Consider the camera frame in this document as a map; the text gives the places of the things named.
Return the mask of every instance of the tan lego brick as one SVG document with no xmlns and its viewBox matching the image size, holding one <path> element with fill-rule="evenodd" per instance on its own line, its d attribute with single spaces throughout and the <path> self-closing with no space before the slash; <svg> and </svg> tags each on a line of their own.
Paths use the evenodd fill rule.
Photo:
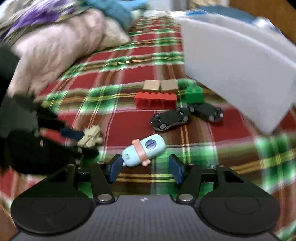
<svg viewBox="0 0 296 241">
<path fill-rule="evenodd" d="M 143 86 L 143 92 L 158 92 L 160 86 L 159 80 L 146 80 Z"/>
<path fill-rule="evenodd" d="M 171 79 L 171 80 L 162 80 L 160 82 L 161 91 L 163 93 L 175 93 L 178 94 L 178 84 L 177 80 Z"/>
</svg>

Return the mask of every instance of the blue gripper pad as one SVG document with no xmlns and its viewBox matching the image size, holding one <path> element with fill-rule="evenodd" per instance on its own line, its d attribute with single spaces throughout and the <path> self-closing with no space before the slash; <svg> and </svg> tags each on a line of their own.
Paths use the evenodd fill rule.
<svg viewBox="0 0 296 241">
<path fill-rule="evenodd" d="M 84 137 L 83 131 L 72 130 L 69 127 L 64 127 L 63 129 L 61 129 L 60 134 L 63 137 L 70 138 L 76 141 L 79 141 Z"/>
<path fill-rule="evenodd" d="M 168 158 L 168 166 L 169 166 L 170 173 L 173 175 L 176 183 L 182 184 L 185 179 L 182 171 L 182 166 L 180 166 L 180 164 L 172 155 L 170 155 Z"/>
<path fill-rule="evenodd" d="M 116 178 L 118 177 L 119 173 L 122 169 L 122 163 L 123 159 L 120 154 L 115 155 L 113 159 L 108 164 L 108 183 L 112 184 L 116 181 Z"/>
</svg>

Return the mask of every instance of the purple floral fabric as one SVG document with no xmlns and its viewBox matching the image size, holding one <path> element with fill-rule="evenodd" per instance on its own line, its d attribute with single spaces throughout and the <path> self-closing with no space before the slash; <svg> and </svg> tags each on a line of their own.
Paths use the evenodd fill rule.
<svg viewBox="0 0 296 241">
<path fill-rule="evenodd" d="M 83 11 L 86 7 L 81 7 L 76 0 L 43 0 L 32 3 L 16 22 L 14 22 L 2 37 L 6 39 L 15 30 L 45 23 L 55 23 L 61 20 L 75 16 Z"/>
</svg>

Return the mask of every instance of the wooden furniture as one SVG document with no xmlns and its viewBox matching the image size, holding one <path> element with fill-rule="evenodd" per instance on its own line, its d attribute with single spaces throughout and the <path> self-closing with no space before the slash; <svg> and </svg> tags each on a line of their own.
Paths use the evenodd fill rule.
<svg viewBox="0 0 296 241">
<path fill-rule="evenodd" d="M 296 9 L 286 0 L 230 0 L 230 7 L 268 18 L 296 44 Z"/>
<path fill-rule="evenodd" d="M 0 204 L 0 241 L 8 241 L 17 234 L 17 229 L 8 214 L 8 211 Z"/>
</svg>

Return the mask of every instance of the green lego brick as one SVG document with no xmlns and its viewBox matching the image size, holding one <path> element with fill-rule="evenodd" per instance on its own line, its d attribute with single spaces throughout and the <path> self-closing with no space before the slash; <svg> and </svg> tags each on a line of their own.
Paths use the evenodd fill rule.
<svg viewBox="0 0 296 241">
<path fill-rule="evenodd" d="M 187 87 L 185 90 L 185 100 L 187 104 L 203 103 L 203 91 L 200 86 Z"/>
</svg>

